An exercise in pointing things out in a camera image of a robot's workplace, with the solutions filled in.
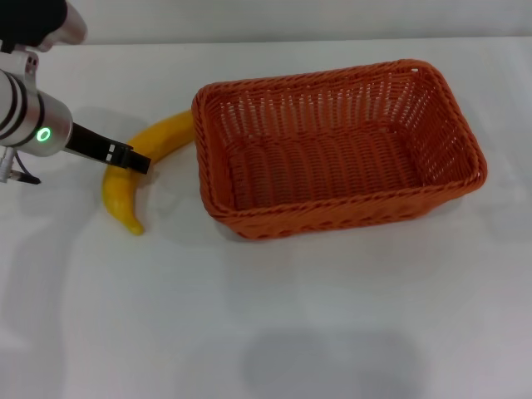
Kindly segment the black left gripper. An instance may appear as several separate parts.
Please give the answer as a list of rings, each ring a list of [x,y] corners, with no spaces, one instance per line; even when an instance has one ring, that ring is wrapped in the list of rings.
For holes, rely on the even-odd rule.
[[[135,152],[132,146],[116,144],[113,140],[77,123],[72,126],[68,151],[90,160],[112,164],[137,173],[147,173],[150,168],[150,158]]]

